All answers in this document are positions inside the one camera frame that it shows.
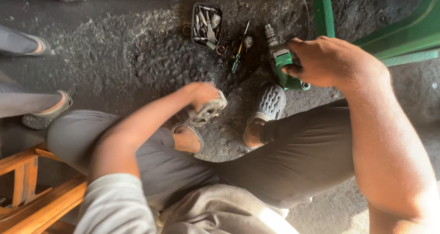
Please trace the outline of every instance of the wooden chair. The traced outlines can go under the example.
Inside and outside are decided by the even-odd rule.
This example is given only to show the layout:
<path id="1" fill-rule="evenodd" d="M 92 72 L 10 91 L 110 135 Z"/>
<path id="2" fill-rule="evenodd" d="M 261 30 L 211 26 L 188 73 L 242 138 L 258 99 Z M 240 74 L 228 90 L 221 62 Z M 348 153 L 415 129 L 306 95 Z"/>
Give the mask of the wooden chair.
<path id="1" fill-rule="evenodd" d="M 15 173 L 12 204 L 8 208 L 0 207 L 0 233 L 66 234 L 75 228 L 57 220 L 82 202 L 86 178 L 79 175 L 56 188 L 35 194 L 38 157 L 61 161 L 42 148 L 33 147 L 0 160 L 0 175 Z"/>

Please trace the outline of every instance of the white sleeve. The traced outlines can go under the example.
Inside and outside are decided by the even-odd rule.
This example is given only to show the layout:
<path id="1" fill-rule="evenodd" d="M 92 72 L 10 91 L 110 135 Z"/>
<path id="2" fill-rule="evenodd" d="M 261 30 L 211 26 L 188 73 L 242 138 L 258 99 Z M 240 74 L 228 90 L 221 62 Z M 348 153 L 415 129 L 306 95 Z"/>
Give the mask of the white sleeve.
<path id="1" fill-rule="evenodd" d="M 134 175 L 105 175 L 87 187 L 74 234 L 110 233 L 156 234 L 142 182 Z"/>

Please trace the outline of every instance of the hand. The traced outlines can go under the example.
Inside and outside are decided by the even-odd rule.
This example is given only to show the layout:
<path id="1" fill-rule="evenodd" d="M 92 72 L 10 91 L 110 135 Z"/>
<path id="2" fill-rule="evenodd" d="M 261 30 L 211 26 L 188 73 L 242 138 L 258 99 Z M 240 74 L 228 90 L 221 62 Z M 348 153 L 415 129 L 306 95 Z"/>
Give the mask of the hand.
<path id="1" fill-rule="evenodd" d="M 388 69 L 382 62 L 344 40 L 326 36 L 313 41 L 294 38 L 287 46 L 300 58 L 303 68 L 291 64 L 284 66 L 283 72 L 312 85 L 349 91 L 363 85 L 390 84 Z"/>
<path id="2" fill-rule="evenodd" d="M 199 112 L 205 103 L 213 99 L 220 99 L 220 92 L 213 82 L 192 82 L 185 85 L 184 88 L 188 90 L 191 105 L 196 112 Z"/>

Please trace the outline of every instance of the dark grey pants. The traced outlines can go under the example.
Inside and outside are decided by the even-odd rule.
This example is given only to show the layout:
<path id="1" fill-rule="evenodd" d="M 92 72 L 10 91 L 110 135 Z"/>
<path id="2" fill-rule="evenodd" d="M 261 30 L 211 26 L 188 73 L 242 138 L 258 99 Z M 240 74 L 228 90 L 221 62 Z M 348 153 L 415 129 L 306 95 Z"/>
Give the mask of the dark grey pants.
<path id="1" fill-rule="evenodd" d="M 36 51 L 38 43 L 24 34 L 0 25 L 0 51 L 27 54 Z"/>
<path id="2" fill-rule="evenodd" d="M 27 91 L 18 84 L 0 80 L 0 118 L 39 113 L 55 106 L 62 97 L 58 91 Z"/>
<path id="3" fill-rule="evenodd" d="M 98 111 L 73 111 L 52 123 L 47 147 L 87 174 L 96 141 L 119 119 Z M 213 163 L 174 150 L 171 132 L 158 129 L 136 153 L 149 204 L 163 210 L 194 189 L 225 183 L 273 206 L 291 208 L 354 175 L 344 100 L 270 121 L 261 138 L 266 145 L 236 160 Z"/>

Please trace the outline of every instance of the concrete floor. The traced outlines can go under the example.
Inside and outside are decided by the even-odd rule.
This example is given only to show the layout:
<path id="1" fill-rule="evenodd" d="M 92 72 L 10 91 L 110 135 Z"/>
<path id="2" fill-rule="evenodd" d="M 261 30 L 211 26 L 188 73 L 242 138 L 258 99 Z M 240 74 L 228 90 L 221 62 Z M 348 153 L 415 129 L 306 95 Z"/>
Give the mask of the concrete floor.
<path id="1" fill-rule="evenodd" d="M 192 46 L 188 39 L 180 34 L 180 28 L 189 23 L 191 6 L 196 1 L 219 3 L 224 7 L 228 39 L 238 39 L 244 20 L 253 18 L 250 32 L 256 45 L 243 56 L 243 66 L 236 77 L 228 74 L 227 64 L 224 70 L 212 70 L 219 58 L 209 51 L 190 51 Z M 311 0 L 306 1 L 309 10 L 313 10 Z M 336 36 L 353 41 L 407 17 L 418 1 L 332 0 Z M 178 3 L 168 0 L 78 3 L 1 0 L 0 7 L 3 10 L 0 24 L 41 35 L 50 41 L 54 50 L 54 55 L 44 58 L 0 57 L 0 77 L 34 90 L 68 90 L 75 95 L 72 109 L 126 115 L 187 82 L 216 82 L 227 94 L 230 104 L 221 117 L 201 129 L 209 149 L 198 156 L 209 161 L 227 161 L 248 152 L 241 144 L 245 121 L 258 87 L 264 81 L 273 80 L 267 63 L 263 25 L 269 22 L 279 28 L 281 40 L 294 36 L 308 38 L 302 0 L 181 0 Z M 316 31 L 314 16 L 312 11 L 310 13 L 313 37 Z M 161 26 L 169 30 L 170 41 L 156 35 Z M 137 46 L 139 39 L 146 36 L 161 55 L 160 62 L 155 63 L 155 55 Z M 177 52 L 161 51 L 167 43 L 176 43 L 173 50 Z M 131 60 L 141 55 L 145 57 L 141 63 Z M 167 60 L 172 61 L 167 64 L 171 70 L 159 65 Z M 440 84 L 439 68 L 440 59 L 390 68 L 396 95 L 417 127 L 437 178 L 440 176 L 440 87 L 436 88 L 434 83 Z M 332 87 L 288 91 L 287 96 L 286 116 L 343 97 Z M 25 129 L 17 117 L 3 119 L 0 128 L 4 157 L 44 140 L 44 131 Z M 75 173 L 62 163 L 45 159 L 41 159 L 39 165 L 38 182 L 43 185 L 58 185 Z M 8 184 L 8 180 L 0 180 L 0 185 L 6 188 L 10 181 Z M 310 204 L 296 206 L 287 219 L 302 234 L 368 232 L 366 201 L 354 179 L 314 197 Z"/>

